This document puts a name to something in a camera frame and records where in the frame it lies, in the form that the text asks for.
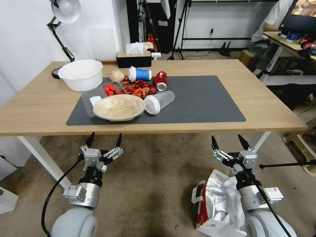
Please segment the gray carpet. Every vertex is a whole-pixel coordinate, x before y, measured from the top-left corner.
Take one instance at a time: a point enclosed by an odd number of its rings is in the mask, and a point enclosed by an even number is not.
[[[236,134],[214,134],[225,151],[239,151]],[[249,139],[251,134],[244,134]],[[63,171],[77,159],[87,136],[43,137],[42,145]],[[93,147],[109,149],[116,136],[96,136]],[[195,185],[213,169],[228,168],[211,156],[211,134],[124,135],[124,154],[103,176],[95,212],[97,236],[204,236],[195,230],[197,206],[191,204]],[[272,133],[258,152],[261,163],[294,162],[281,137]],[[83,175],[79,165],[69,179]],[[264,187],[279,187],[285,200],[275,209],[298,236],[312,236],[316,220],[315,178],[300,167],[255,169]],[[26,166],[0,182],[19,195],[16,209],[0,216],[0,236],[44,236],[40,227],[43,202],[53,178],[31,157]],[[58,187],[47,209],[46,223],[69,208]]]

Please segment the beige paper bowl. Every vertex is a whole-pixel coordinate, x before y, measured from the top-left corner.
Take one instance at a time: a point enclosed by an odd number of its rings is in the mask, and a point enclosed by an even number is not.
[[[106,97],[93,107],[96,116],[115,122],[129,121],[145,110],[145,102],[134,95],[120,94]]]

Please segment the crumpled foil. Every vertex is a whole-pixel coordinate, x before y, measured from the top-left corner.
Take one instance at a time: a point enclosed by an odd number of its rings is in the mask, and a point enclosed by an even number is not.
[[[237,180],[213,170],[206,183],[206,210],[209,218],[230,222],[235,229],[244,229],[245,215],[241,206]]]

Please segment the table leg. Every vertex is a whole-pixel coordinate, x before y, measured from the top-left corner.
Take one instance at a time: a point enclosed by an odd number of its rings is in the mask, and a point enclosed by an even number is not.
[[[279,46],[276,53],[274,54],[273,58],[271,59],[271,62],[269,63],[267,67],[267,72],[271,72],[272,68],[274,67],[275,63],[277,62],[277,59],[280,57],[281,53],[283,51],[283,47]],[[264,82],[268,78],[268,74],[263,73],[263,75],[260,77],[260,81],[264,84]]]
[[[255,148],[257,152],[270,133],[271,132],[256,132],[250,140],[250,147]]]
[[[30,150],[36,159],[56,180],[60,179],[64,173],[35,137],[18,136],[18,139]],[[71,182],[67,177],[65,177],[60,182],[60,185],[65,189],[67,185],[71,185]]]

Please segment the lamp shade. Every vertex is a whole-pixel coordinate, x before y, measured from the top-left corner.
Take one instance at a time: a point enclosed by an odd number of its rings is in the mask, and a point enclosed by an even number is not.
[[[52,10],[55,17],[62,23],[74,23],[81,13],[79,0],[53,0]]]

